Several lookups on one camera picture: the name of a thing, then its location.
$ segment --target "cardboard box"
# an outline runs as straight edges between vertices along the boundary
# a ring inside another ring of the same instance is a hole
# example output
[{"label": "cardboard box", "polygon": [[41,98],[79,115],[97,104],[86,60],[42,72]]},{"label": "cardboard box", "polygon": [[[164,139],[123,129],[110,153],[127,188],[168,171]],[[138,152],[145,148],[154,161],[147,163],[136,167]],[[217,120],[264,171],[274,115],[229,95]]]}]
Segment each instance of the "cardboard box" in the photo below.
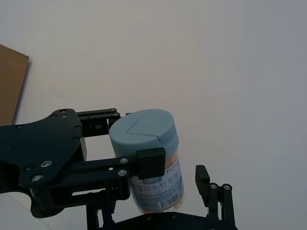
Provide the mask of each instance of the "cardboard box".
[{"label": "cardboard box", "polygon": [[0,45],[0,126],[14,120],[29,56]]}]

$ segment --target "barcode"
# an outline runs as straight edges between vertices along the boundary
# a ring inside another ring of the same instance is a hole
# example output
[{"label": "barcode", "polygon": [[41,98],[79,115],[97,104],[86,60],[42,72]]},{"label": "barcode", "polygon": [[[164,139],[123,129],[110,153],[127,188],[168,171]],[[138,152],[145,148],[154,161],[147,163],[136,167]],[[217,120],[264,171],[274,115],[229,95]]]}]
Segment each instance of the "barcode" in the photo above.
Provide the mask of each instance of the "barcode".
[{"label": "barcode", "polygon": [[175,202],[177,202],[179,199],[179,194],[176,193],[175,195],[173,195],[172,197],[166,199],[166,200],[163,200],[161,202],[158,203],[159,205],[159,209],[160,210],[163,210],[163,209],[166,209],[166,208],[169,208],[171,207]]}]

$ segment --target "light blue cap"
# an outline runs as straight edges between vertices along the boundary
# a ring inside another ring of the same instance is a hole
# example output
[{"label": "light blue cap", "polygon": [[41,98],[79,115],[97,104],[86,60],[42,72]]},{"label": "light blue cap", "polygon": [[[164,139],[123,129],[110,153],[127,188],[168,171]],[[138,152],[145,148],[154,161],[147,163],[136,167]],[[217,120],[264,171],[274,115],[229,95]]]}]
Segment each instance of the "light blue cap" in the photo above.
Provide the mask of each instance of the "light blue cap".
[{"label": "light blue cap", "polygon": [[163,147],[168,158],[179,144],[174,117],[162,109],[141,110],[119,119],[110,128],[109,136],[116,157]]}]

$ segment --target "robotic arm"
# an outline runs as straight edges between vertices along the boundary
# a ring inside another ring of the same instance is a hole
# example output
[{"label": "robotic arm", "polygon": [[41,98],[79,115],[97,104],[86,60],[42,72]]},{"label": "robotic arm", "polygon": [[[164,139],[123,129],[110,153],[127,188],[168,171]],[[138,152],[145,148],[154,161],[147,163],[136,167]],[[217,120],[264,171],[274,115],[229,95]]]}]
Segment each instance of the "robotic arm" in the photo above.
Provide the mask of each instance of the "robotic arm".
[{"label": "robotic arm", "polygon": [[[61,109],[37,122],[1,126],[0,193],[27,194],[36,218],[54,216],[66,207],[86,205],[88,230],[140,226],[147,230],[237,230],[231,185],[211,183],[203,165],[196,166],[195,182],[208,207],[207,217],[151,213],[115,223],[112,214],[116,201],[129,198],[131,178],[158,177],[165,171],[163,148],[141,150],[136,156],[125,158],[86,161],[84,138],[107,135],[118,119],[116,109],[79,113]],[[100,192],[74,194],[94,189]],[[218,218],[219,202],[222,220]],[[102,228],[97,216],[100,209]]]}]

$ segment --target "bolt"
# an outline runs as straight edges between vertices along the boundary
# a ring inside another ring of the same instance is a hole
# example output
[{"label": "bolt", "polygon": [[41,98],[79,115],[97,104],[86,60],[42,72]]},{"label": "bolt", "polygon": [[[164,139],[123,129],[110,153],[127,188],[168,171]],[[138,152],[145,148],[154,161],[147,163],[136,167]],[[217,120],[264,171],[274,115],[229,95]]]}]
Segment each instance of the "bolt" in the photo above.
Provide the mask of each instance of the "bolt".
[{"label": "bolt", "polygon": [[122,158],[122,159],[120,159],[119,162],[122,163],[122,164],[126,164],[126,163],[128,163],[128,159],[127,158]]},{"label": "bolt", "polygon": [[32,182],[39,181],[39,180],[42,179],[43,177],[44,177],[43,174],[38,174],[38,175],[35,175],[34,177],[32,177],[31,181],[32,181]]},{"label": "bolt", "polygon": [[25,171],[30,171],[31,169],[33,169],[33,165],[27,165],[24,168]]},{"label": "bolt", "polygon": [[230,189],[231,189],[231,187],[230,187],[229,185],[224,185],[224,189],[226,189],[226,190],[230,190]]},{"label": "bolt", "polygon": [[119,170],[118,172],[119,176],[125,176],[127,174],[127,171],[126,170]]},{"label": "bolt", "polygon": [[52,164],[52,161],[44,161],[40,164],[40,167],[46,168]]}]

